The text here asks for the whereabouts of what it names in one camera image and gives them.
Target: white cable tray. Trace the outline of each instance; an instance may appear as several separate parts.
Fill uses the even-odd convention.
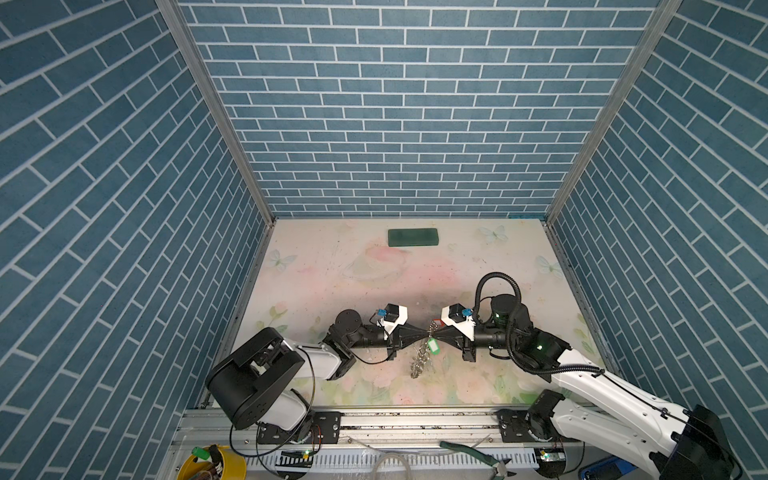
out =
[[[522,470],[527,468],[538,468],[534,449],[531,448],[500,448],[500,449],[479,449],[498,460],[507,460],[507,469]],[[371,452],[368,449],[343,449],[334,450],[324,447],[317,455],[313,457],[310,472],[316,473],[369,473],[373,466],[383,455],[379,452]],[[439,457],[408,455],[403,454],[411,465],[412,470],[428,470],[434,468],[444,468],[448,470],[475,470],[489,468],[488,465],[465,454],[455,453],[452,455],[443,455]],[[275,465],[280,461],[283,465],[301,463],[298,458],[280,457],[280,452],[275,452],[263,458],[267,467],[274,470]],[[258,459],[247,459],[249,470],[263,470]],[[380,472],[396,472],[403,470],[402,463],[393,458],[386,459],[379,467]],[[281,466],[284,472],[307,472],[305,467]]]

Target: floral mat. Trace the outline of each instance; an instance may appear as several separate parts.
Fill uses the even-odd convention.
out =
[[[438,229],[439,245],[387,246],[388,229],[424,227]],[[387,303],[407,306],[408,322],[426,328],[444,306],[471,306],[477,282],[492,271],[517,280],[534,325],[603,364],[538,220],[279,220],[234,348],[265,326],[316,343],[340,311],[355,309],[367,319]],[[502,280],[485,284],[484,296],[499,293],[510,293]],[[485,301],[480,317],[488,315]],[[478,349],[471,363],[446,344],[412,379],[418,346],[379,365],[357,362],[339,380],[318,381],[315,404],[530,404],[551,388],[511,362],[493,359],[487,349]],[[386,356],[383,349],[356,352],[368,361]],[[293,385],[310,397],[311,379]]]

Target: cable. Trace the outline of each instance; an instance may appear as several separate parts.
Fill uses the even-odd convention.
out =
[[[501,356],[501,355],[496,355],[495,353],[493,353],[493,348],[492,348],[492,347],[488,347],[488,354],[489,354],[490,356],[492,356],[493,358],[495,358],[495,359],[499,359],[499,360],[509,360],[509,357],[508,357],[508,356]]]
[[[507,329],[505,331],[505,346],[507,347],[507,354],[509,355],[509,359],[511,359],[512,362],[514,362],[515,365],[518,366],[523,372],[530,373],[532,375],[554,375],[555,373],[566,373],[566,372],[601,373],[604,371],[599,366],[586,365],[586,364],[562,365],[553,369],[535,369],[533,367],[525,365],[523,361],[518,358],[518,354],[515,351],[514,345],[512,343],[512,333],[515,330],[515,314],[517,313],[518,309],[520,308],[520,305],[522,304],[522,294],[520,293],[520,286],[518,286],[518,283],[515,282],[515,279],[513,279],[511,276],[507,275],[506,273],[502,273],[502,272],[486,273],[478,282],[477,289],[475,290],[475,308],[473,309],[472,314],[475,318],[478,317],[478,313],[480,310],[480,302],[483,301],[483,299],[481,298],[482,287],[485,285],[485,282],[489,281],[491,278],[500,278],[504,280],[505,282],[509,283],[509,285],[512,287],[512,290],[515,292],[515,306],[512,308],[512,312],[509,315],[510,321],[507,322]],[[493,353],[491,354],[491,356],[493,356],[496,359],[505,359],[504,357],[496,356]]]
[[[474,444],[470,445],[470,447],[474,448],[474,447],[480,445],[485,440],[487,440],[488,437],[490,437],[490,435],[486,435],[485,437],[479,439],[477,442],[475,442]],[[417,457],[446,457],[448,455],[456,455],[457,453],[461,453],[461,452],[456,452],[454,450],[450,450],[450,451],[447,451],[447,452],[438,452],[438,453],[434,453],[434,452],[408,452],[406,450],[382,450],[382,449],[378,449],[376,447],[372,447],[371,445],[368,445],[367,443],[363,443],[363,442],[359,441],[358,439],[353,439],[350,436],[347,436],[347,439],[351,440],[352,442],[355,442],[358,445],[362,445],[362,446],[366,447],[367,449],[371,449],[371,450],[373,450],[375,452],[380,452],[380,453],[399,453],[400,455],[414,455],[414,456],[417,456]]]
[[[365,363],[366,365],[379,365],[380,363],[384,363],[384,362],[386,362],[387,360],[390,360],[390,359],[392,359],[392,357],[393,357],[393,356],[395,356],[395,353],[396,353],[396,351],[394,351],[394,350],[393,350],[393,351],[392,351],[392,353],[390,353],[389,355],[387,355],[387,356],[386,356],[386,358],[385,358],[384,360],[379,360],[378,362],[367,362],[367,361],[365,361],[365,360],[361,359],[360,357],[358,357],[358,356],[357,356],[357,354],[356,354],[356,353],[354,353],[352,350],[350,350],[350,352],[351,352],[351,353],[352,353],[352,354],[355,356],[355,358],[356,358],[356,359],[358,359],[359,361],[361,361],[361,362]]]
[[[560,445],[563,445],[563,440],[560,439]],[[567,475],[572,472],[576,472],[579,467],[581,467],[581,463],[584,461],[584,453],[587,451],[587,443],[585,441],[581,441],[581,458],[578,461],[578,465],[571,468],[567,472],[562,472],[560,475]]]
[[[310,415],[310,410],[312,408],[313,403],[315,402],[315,389],[316,389],[316,385],[317,385],[317,381],[316,381],[316,377],[315,377],[315,367],[312,365],[312,359],[310,358],[309,353],[307,353],[306,350],[301,348],[301,347],[297,347],[297,349],[301,350],[302,352],[304,352],[304,355],[306,355],[306,360],[310,363],[310,371],[312,372],[312,397],[310,398],[310,406],[309,406],[309,408],[306,409],[306,413],[304,414],[304,418],[302,418],[296,424],[296,426],[293,427],[293,430],[291,430],[290,434],[286,437],[285,440],[283,440],[283,443],[279,444],[274,449],[271,449],[268,452],[264,452],[264,453],[259,453],[259,432],[261,430],[261,424],[258,423],[257,424],[257,430],[256,430],[256,454],[255,455],[248,455],[246,453],[238,452],[237,449],[235,449],[234,444],[232,443],[232,431],[233,431],[235,425],[232,424],[230,426],[230,448],[232,449],[233,452],[237,453],[239,456],[245,457],[245,458],[261,458],[261,457],[263,457],[265,455],[269,455],[270,453],[273,453],[273,452],[281,449],[283,447],[283,445],[288,443],[288,440],[290,440],[296,434],[296,432],[299,431],[299,427],[301,427],[301,425],[304,423],[304,420],[306,420],[306,418]]]
[[[480,299],[480,303],[482,303],[482,301],[483,301],[483,300],[487,300],[487,299],[489,299],[489,298],[493,298],[493,296],[491,296],[491,295],[488,295],[488,296],[484,296],[484,297],[482,297],[482,298]],[[480,325],[485,325],[486,323],[490,323],[490,322],[491,322],[491,320],[493,319],[493,313],[491,313],[491,316],[490,316],[490,317],[488,317],[488,319],[487,319],[486,321],[484,321],[484,322],[483,322],[483,321],[481,321],[481,320],[480,320],[480,303],[478,303],[478,309],[477,309],[476,311],[472,312],[472,315],[477,315],[477,317],[476,317],[476,318],[477,318],[477,320],[478,320],[478,323],[479,323]]]
[[[373,466],[373,470],[371,470],[371,475],[373,476],[373,480],[376,480],[377,475],[379,473],[379,467],[388,458],[394,458],[396,460],[399,460],[403,464],[403,466],[406,467],[406,480],[411,480],[413,478],[413,474],[411,473],[411,464],[408,463],[408,460],[406,460],[406,457],[400,455],[399,453],[385,453],[384,455],[379,457],[379,460]]]
[[[697,428],[695,425],[691,424],[690,422],[688,422],[688,421],[686,421],[686,420],[683,420],[683,419],[679,419],[679,418],[677,418],[675,415],[672,415],[671,413],[669,413],[669,410],[667,410],[667,409],[660,409],[659,407],[655,406],[654,404],[652,404],[652,403],[648,402],[647,400],[643,399],[642,397],[640,397],[640,396],[636,395],[634,392],[632,392],[632,391],[630,391],[629,389],[625,388],[625,387],[624,387],[623,385],[621,385],[619,382],[617,382],[617,381],[613,380],[613,379],[612,379],[610,376],[607,376],[607,375],[602,375],[602,377],[603,377],[604,379],[606,379],[607,381],[609,381],[609,382],[613,383],[614,385],[616,385],[616,386],[617,386],[617,387],[619,387],[620,389],[624,390],[626,393],[630,394],[630,395],[631,395],[631,396],[633,396],[635,399],[639,400],[641,403],[644,403],[646,406],[649,406],[649,407],[651,407],[653,410],[656,410],[657,412],[660,412],[662,416],[668,416],[669,418],[671,418],[671,419],[674,419],[674,420],[677,420],[678,422],[680,422],[680,423],[683,423],[684,425],[688,425],[688,426],[689,426],[689,427],[691,427],[692,429],[694,429],[694,430],[696,430],[697,432],[699,432],[699,433],[700,433],[700,434],[701,434],[701,435],[702,435],[702,436],[703,436],[705,439],[707,439],[707,440],[709,440],[710,442],[712,442],[712,443],[713,443],[714,445],[716,445],[716,446],[717,446],[717,448],[719,448],[719,449],[720,449],[720,450],[721,450],[721,451],[722,451],[724,454],[726,454],[728,457],[730,457],[730,459],[733,461],[733,463],[734,463],[734,465],[735,465],[735,466],[739,467],[739,475],[737,475],[737,476],[736,476],[736,478],[734,478],[733,480],[739,480],[739,478],[741,478],[741,477],[742,477],[742,475],[744,474],[744,468],[741,466],[741,464],[739,463],[739,461],[736,459],[736,456],[735,456],[735,455],[733,455],[733,453],[731,453],[730,449],[728,449],[728,448],[726,448],[726,447],[722,446],[722,445],[721,445],[721,444],[720,444],[720,443],[719,443],[717,440],[713,439],[712,437],[710,437],[710,436],[709,436],[709,435],[707,435],[706,433],[702,432],[701,430],[699,430],[699,429],[698,429],[698,428]]]
[[[320,449],[323,447],[323,432],[320,431],[320,425],[315,425],[315,427],[317,427],[317,451],[312,455],[317,455],[320,453]]]
[[[256,427],[256,441],[254,442],[254,446],[256,447],[256,454],[255,455],[248,455],[248,456],[253,456],[253,457],[258,458],[259,459],[259,463],[261,464],[262,468],[264,468],[264,470],[267,470],[269,473],[271,473],[272,475],[275,475],[277,478],[282,478],[279,473],[277,473],[276,471],[274,471],[274,470],[270,469],[269,467],[267,467],[266,465],[264,465],[264,460],[262,459],[262,456],[266,455],[266,453],[261,454],[261,455],[259,454],[259,433],[261,433],[261,423],[257,423],[257,427]],[[235,451],[234,448],[232,448],[232,451],[235,452],[235,453],[238,453],[239,455],[245,456],[242,453],[239,453],[239,452]]]

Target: aluminum frame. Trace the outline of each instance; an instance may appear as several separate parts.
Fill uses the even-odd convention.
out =
[[[210,110],[210,114],[219,128],[221,137],[232,154],[237,170],[240,171],[240,175],[245,180],[253,201],[256,202],[256,206],[264,217],[267,226],[272,226],[275,222],[275,216],[272,214],[270,205],[267,203],[256,181],[256,175],[250,166],[248,156],[243,149],[243,145],[240,143],[240,139],[237,137],[227,109],[224,108],[224,103],[221,101],[221,97],[214,86],[214,81],[211,79],[200,50],[198,50],[195,44],[192,31],[187,24],[187,20],[184,18],[184,13],[181,11],[178,1],[157,0],[157,7],[160,9],[160,14],[163,15],[166,25],[168,25],[171,36],[176,41],[176,46],[179,48],[181,56],[184,57],[184,61],[190,69],[195,84],[203,95],[208,110]]]
[[[323,445],[324,449],[341,452],[360,450],[353,438],[376,449],[399,449],[420,452],[437,449],[440,440],[449,440],[466,445],[478,444],[483,451],[488,449],[509,449],[515,447],[551,447],[550,442],[503,443],[495,412],[499,409],[524,409],[527,405],[498,406],[382,406],[345,407],[315,406],[313,410],[335,411],[343,414],[339,429],[339,443]],[[173,478],[175,469],[189,455],[194,446],[229,444],[231,422],[221,409],[188,409],[182,415],[178,430],[171,441],[168,453],[157,473],[158,479]],[[243,453],[255,453],[253,440],[256,427],[234,431],[233,444]],[[582,442],[566,441],[567,451],[580,451]],[[260,445],[266,451],[268,445]],[[293,445],[285,449],[296,449]]]
[[[584,143],[581,145],[576,158],[574,159],[571,169],[565,175],[563,184],[555,194],[552,203],[547,208],[546,220],[547,222],[554,222],[571,195],[571,192],[576,187],[581,174],[592,161],[594,152],[598,149],[598,146],[603,141],[605,134],[608,132],[608,128],[613,123],[614,118],[619,112],[621,105],[629,95],[634,82],[640,73],[643,71],[650,54],[654,52],[656,44],[661,40],[661,35],[667,26],[672,21],[675,12],[682,0],[661,0],[654,12],[648,19],[648,23],[645,25],[643,36],[637,43],[637,46],[632,49],[632,53],[627,59],[627,64],[624,66],[624,70],[621,71],[621,75],[616,80],[611,94],[608,96],[608,100],[605,102],[605,106],[600,109],[597,119],[594,121],[592,130],[587,134],[584,139]]]
[[[216,351],[212,365],[217,365],[219,362],[221,362],[221,360],[232,353],[232,345],[235,343],[237,332],[240,330],[240,324],[243,322],[243,315],[245,315],[245,310],[248,307],[250,296],[253,295],[253,287],[256,284],[256,279],[258,278],[259,272],[261,271],[261,266],[264,264],[264,257],[266,256],[266,251],[270,246],[270,241],[272,240],[272,233],[274,230],[275,224],[272,223],[271,225],[267,225],[261,234],[261,238],[259,239],[259,248],[256,250],[256,255],[253,258],[253,263],[251,264],[250,271],[248,272],[248,277],[246,277],[245,283],[243,283],[243,288],[240,290],[240,296],[237,297],[235,309],[232,311],[230,321],[227,323],[227,329],[224,330],[224,335],[221,338],[221,343],[219,343],[219,348]],[[214,401],[210,397],[210,392],[208,389],[203,388],[203,391],[200,393],[200,397],[198,397],[195,405],[199,405],[202,409],[204,409],[206,407],[212,406],[213,404]]]
[[[616,360],[616,356],[614,355],[610,346],[608,346],[605,335],[600,328],[600,323],[598,322],[597,316],[594,314],[594,310],[589,304],[587,296],[584,294],[584,289],[581,288],[581,283],[579,282],[578,277],[576,277],[576,272],[574,272],[574,269],[571,266],[571,262],[568,261],[565,250],[563,250],[561,247],[561,242],[558,238],[558,235],[555,233],[554,229],[549,225],[549,223],[542,222],[542,226],[544,227],[544,232],[547,234],[549,243],[552,246],[554,256],[558,259],[560,268],[563,270],[565,280],[568,282],[568,285],[571,288],[571,292],[574,294],[576,304],[578,304],[579,310],[581,310],[581,315],[584,316],[584,321],[587,322],[587,328],[589,329],[589,333],[592,334],[594,344],[598,348],[600,357],[602,357],[603,361],[605,362],[605,369],[608,372],[615,373],[616,375],[624,377],[619,363]]]

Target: chain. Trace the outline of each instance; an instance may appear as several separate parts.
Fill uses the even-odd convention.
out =
[[[424,372],[424,367],[426,366],[427,362],[429,361],[429,348],[427,347],[427,342],[429,339],[432,338],[432,334],[438,329],[439,324],[435,321],[432,321],[429,324],[429,329],[427,329],[428,336],[426,339],[424,339],[424,343],[421,344],[419,347],[419,351],[416,353],[416,356],[413,357],[413,363],[411,364],[411,378],[417,379],[419,375]]]

